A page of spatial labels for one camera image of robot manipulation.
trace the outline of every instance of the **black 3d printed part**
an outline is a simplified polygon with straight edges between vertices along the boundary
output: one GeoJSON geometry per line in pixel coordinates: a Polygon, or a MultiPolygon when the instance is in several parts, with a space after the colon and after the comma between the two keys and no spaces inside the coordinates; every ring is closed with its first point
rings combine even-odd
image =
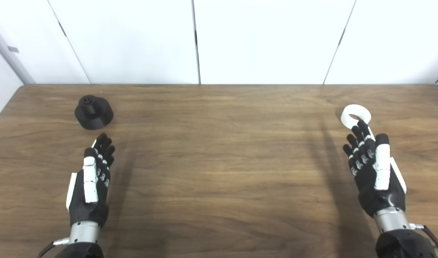
{"type": "Polygon", "coordinates": [[[112,121],[114,112],[106,99],[86,95],[78,101],[75,116],[83,128],[97,130],[112,121]]]}

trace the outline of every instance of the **black cylindrical object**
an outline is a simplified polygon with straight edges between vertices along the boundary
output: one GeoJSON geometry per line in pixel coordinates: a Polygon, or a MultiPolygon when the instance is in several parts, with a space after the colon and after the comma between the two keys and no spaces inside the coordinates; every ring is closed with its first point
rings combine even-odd
{"type": "Polygon", "coordinates": [[[114,112],[106,99],[86,95],[78,101],[75,116],[83,128],[97,130],[112,121],[114,112]]]}

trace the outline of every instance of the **wooden table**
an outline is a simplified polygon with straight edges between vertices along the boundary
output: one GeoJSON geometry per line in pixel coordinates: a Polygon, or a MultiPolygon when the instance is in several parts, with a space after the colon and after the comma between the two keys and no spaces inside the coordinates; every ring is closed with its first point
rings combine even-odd
{"type": "Polygon", "coordinates": [[[100,132],[117,148],[106,258],[375,257],[342,152],[353,103],[390,136],[407,218],[438,236],[438,86],[28,85],[0,115],[0,257],[69,235],[70,174],[100,132]],[[114,110],[103,130],[75,120],[86,94],[114,110]]]}

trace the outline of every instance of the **white ring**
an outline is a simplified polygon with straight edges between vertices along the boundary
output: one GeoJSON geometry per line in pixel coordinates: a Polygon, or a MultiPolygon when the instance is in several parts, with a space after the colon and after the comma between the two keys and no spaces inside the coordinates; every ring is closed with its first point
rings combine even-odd
{"type": "Polygon", "coordinates": [[[345,106],[345,108],[343,109],[342,116],[340,117],[340,121],[345,127],[349,129],[357,125],[359,121],[358,119],[352,118],[350,115],[355,115],[359,117],[366,124],[368,124],[370,122],[370,119],[372,118],[372,115],[370,114],[369,110],[367,110],[367,108],[364,108],[363,106],[356,104],[345,106]]]}

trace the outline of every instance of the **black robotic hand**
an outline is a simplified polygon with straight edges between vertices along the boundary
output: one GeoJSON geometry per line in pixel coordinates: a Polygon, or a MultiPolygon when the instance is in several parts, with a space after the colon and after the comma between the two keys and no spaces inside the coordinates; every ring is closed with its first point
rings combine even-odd
{"type": "Polygon", "coordinates": [[[83,158],[83,168],[71,175],[66,207],[71,225],[80,221],[92,221],[103,227],[109,216],[107,187],[110,183],[110,166],[114,162],[115,147],[106,134],[101,134],[83,158]]]}
{"type": "Polygon", "coordinates": [[[353,134],[343,150],[348,155],[348,164],[359,190],[361,207],[370,216],[387,207],[405,211],[407,187],[401,172],[390,157],[390,144],[386,134],[376,138],[367,124],[359,120],[352,128],[353,134]]]}

